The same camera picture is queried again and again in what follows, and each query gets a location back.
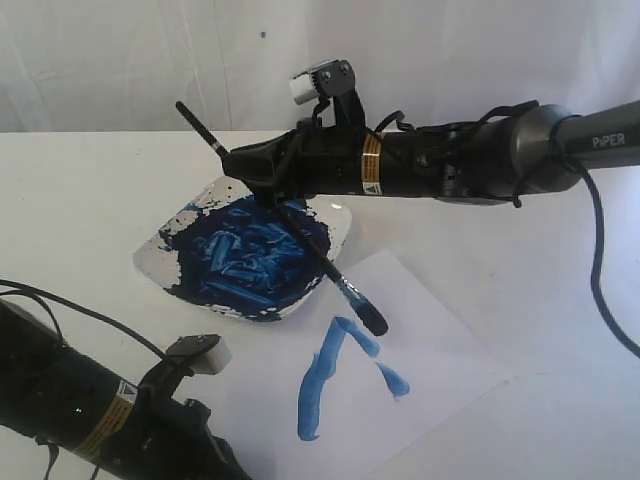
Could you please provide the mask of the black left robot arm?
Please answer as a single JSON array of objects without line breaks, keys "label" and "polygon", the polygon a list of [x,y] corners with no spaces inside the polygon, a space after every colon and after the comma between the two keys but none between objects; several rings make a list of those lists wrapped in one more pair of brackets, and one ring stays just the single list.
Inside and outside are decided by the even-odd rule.
[{"label": "black left robot arm", "polygon": [[119,479],[245,479],[202,402],[176,401],[185,377],[214,374],[222,339],[185,337],[131,383],[18,305],[1,304],[1,424]]}]

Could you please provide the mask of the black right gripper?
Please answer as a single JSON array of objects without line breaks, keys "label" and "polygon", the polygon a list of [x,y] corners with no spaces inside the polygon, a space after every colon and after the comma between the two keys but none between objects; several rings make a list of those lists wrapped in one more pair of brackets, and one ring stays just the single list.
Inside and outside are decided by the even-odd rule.
[{"label": "black right gripper", "polygon": [[234,148],[222,167],[232,178],[267,178],[244,180],[266,206],[324,194],[381,196],[383,135],[368,127],[307,126]]}]

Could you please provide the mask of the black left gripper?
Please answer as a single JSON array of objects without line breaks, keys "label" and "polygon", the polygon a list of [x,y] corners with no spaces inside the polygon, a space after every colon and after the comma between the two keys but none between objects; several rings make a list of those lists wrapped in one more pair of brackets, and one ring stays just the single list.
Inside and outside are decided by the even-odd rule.
[{"label": "black left gripper", "polygon": [[119,479],[246,479],[211,410],[173,393],[179,377],[91,377],[74,391],[74,454]]}]

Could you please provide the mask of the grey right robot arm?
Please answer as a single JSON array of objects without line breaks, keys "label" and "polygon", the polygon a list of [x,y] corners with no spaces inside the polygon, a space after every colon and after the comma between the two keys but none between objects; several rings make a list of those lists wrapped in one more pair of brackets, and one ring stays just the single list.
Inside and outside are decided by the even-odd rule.
[{"label": "grey right robot arm", "polygon": [[566,191],[582,171],[639,163],[639,104],[589,115],[526,102],[409,131],[305,128],[237,147],[224,173],[267,202],[316,195],[498,205]]}]

